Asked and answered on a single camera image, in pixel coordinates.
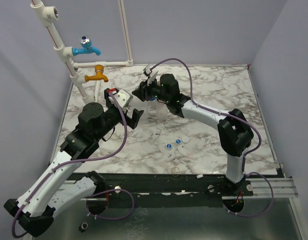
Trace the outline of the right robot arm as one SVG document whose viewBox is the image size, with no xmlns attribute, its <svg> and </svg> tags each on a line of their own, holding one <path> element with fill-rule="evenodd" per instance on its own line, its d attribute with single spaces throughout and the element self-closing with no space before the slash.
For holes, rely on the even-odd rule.
<svg viewBox="0 0 308 240">
<path fill-rule="evenodd" d="M 223 112 L 206 106 L 199 107 L 189 96 L 180 92 L 178 81 L 172 74 L 164 74 L 160 81 L 147 79 L 132 91 L 142 102 L 155 98 L 164 103 L 176 116 L 196 120 L 218 131 L 221 147 L 227 153 L 227 170 L 224 191 L 235 196 L 242 190 L 244 179 L 243 155 L 251 145 L 254 134 L 243 113 L 234 109 Z"/>
</svg>

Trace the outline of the blue white bottle cap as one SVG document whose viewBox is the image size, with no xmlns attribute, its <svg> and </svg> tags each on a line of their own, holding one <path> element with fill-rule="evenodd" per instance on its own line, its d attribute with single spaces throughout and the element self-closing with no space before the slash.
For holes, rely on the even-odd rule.
<svg viewBox="0 0 308 240">
<path fill-rule="evenodd" d="M 172 144 L 168 143 L 168 144 L 166 145 L 166 148 L 167 148 L 168 150 L 171 150 L 171 149 L 172 149 Z"/>
</svg>

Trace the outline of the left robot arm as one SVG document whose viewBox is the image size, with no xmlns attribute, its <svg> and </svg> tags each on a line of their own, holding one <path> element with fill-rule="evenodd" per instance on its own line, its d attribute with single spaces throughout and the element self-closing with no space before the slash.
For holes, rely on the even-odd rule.
<svg viewBox="0 0 308 240">
<path fill-rule="evenodd" d="M 22 196 L 9 199 L 5 210 L 13 216 L 12 236 L 42 235 L 54 219 L 66 208 L 82 198 L 100 197 L 105 190 L 103 178 L 91 171 L 65 190 L 59 190 L 67 178 L 99 148 L 99 141 L 114 130 L 117 124 L 135 129 L 143 111 L 133 109 L 128 117 L 132 95 L 123 89 L 105 89 L 107 109 L 97 102 L 86 104 L 78 115 L 78 124 L 67 135 L 48 168 Z"/>
</svg>

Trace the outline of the orange label clear bottle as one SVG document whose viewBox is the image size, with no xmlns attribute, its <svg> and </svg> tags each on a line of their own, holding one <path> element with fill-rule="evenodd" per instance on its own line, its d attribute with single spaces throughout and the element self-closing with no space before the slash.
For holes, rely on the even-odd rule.
<svg viewBox="0 0 308 240">
<path fill-rule="evenodd" d="M 163 121 L 168 117 L 168 108 L 165 103 L 148 101 L 148 117 L 154 120 Z"/>
</svg>

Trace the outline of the plain white bottle cap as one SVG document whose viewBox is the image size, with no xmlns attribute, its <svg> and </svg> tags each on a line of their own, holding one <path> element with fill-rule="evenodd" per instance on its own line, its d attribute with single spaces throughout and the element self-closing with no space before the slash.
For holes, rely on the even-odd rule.
<svg viewBox="0 0 308 240">
<path fill-rule="evenodd" d="M 182 137 L 182 141 L 183 141 L 184 143 L 188 143 L 188 142 L 189 142 L 189 137 L 188 137 L 188 136 Z"/>
</svg>

